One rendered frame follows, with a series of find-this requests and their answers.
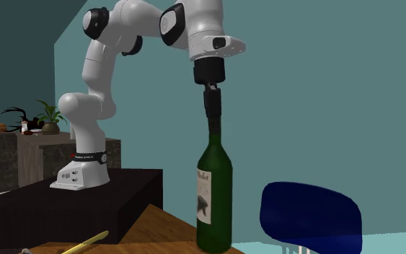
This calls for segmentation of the blue chair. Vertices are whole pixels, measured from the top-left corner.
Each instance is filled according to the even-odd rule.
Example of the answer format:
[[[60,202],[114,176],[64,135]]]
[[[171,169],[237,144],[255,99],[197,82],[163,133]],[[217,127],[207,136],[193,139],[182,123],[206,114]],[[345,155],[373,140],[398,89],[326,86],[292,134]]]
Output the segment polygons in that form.
[[[260,204],[260,225],[274,240],[319,254],[361,254],[362,216],[346,195],[305,183],[267,184]]]

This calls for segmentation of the yellow pen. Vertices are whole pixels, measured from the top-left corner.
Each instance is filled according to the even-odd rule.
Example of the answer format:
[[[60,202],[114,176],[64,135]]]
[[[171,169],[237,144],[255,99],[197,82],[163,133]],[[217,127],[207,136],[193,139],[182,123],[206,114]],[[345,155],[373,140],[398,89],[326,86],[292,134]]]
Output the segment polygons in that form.
[[[109,235],[109,231],[108,231],[108,230],[106,230],[106,231],[104,231],[104,232],[101,232],[101,233],[99,233],[98,235],[95,235],[94,237],[89,238],[88,240],[85,240],[85,241],[79,243],[79,244],[76,245],[76,246],[73,246],[71,249],[69,249],[69,250],[63,252],[62,254],[74,254],[74,253],[77,253],[77,252],[79,252],[80,250],[82,250],[82,249],[88,247],[89,245],[94,244],[95,242],[106,238],[106,236],[108,236],[108,235]]]

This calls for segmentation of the dark robot stand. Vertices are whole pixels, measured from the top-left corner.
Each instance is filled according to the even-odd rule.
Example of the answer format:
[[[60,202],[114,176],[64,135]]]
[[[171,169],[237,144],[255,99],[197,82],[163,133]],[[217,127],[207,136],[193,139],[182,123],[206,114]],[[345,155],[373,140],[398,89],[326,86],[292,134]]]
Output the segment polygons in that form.
[[[82,242],[101,232],[119,243],[152,204],[163,207],[160,169],[110,169],[110,182],[82,190],[51,188],[48,178],[0,195],[0,249]]]

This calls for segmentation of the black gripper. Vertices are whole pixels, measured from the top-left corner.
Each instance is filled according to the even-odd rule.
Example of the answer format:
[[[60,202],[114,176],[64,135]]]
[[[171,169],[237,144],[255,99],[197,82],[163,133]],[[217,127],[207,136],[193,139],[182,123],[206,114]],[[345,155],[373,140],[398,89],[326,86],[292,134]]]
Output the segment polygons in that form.
[[[206,57],[195,60],[193,76],[196,84],[206,85],[203,92],[206,117],[220,117],[221,90],[216,84],[222,83],[226,79],[224,58]]]

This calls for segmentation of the green wine bottle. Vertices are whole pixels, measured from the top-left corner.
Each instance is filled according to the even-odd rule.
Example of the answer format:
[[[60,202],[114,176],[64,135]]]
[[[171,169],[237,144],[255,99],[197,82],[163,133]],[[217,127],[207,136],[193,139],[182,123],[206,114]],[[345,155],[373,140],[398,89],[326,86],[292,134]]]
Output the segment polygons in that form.
[[[229,156],[221,144],[221,119],[208,119],[208,146],[197,166],[197,246],[207,253],[231,247],[232,174]]]

